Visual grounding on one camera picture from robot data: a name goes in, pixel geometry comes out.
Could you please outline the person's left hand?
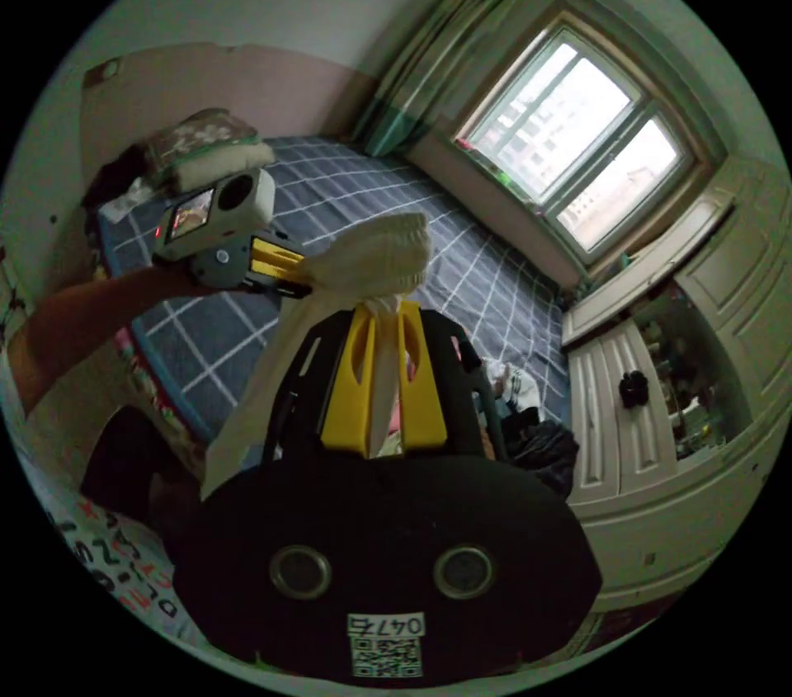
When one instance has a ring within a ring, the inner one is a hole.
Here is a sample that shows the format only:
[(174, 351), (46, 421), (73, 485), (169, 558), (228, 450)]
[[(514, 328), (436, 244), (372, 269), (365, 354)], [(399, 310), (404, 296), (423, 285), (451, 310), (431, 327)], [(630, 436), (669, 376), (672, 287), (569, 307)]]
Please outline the person's left hand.
[(179, 268), (151, 266), (143, 271), (144, 288), (152, 304), (171, 299), (204, 298), (217, 290), (197, 283), (188, 273)]

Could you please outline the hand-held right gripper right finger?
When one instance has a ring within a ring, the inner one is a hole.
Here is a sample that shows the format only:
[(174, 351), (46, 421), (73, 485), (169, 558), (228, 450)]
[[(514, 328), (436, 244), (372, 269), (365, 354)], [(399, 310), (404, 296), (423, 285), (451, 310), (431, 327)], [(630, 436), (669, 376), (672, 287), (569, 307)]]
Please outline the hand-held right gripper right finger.
[(415, 303), (403, 303), (398, 312), (398, 348), (401, 353), (398, 386), (403, 450), (440, 450), (447, 442), (445, 418), (421, 309)]

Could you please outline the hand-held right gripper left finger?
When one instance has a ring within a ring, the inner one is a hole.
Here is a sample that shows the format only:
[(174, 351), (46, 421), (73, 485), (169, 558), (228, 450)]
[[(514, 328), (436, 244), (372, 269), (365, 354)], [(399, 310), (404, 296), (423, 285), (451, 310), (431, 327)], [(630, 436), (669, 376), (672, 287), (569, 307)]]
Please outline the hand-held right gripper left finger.
[(326, 450), (369, 453), (375, 345), (373, 314), (359, 305), (352, 310), (323, 421), (321, 442)]

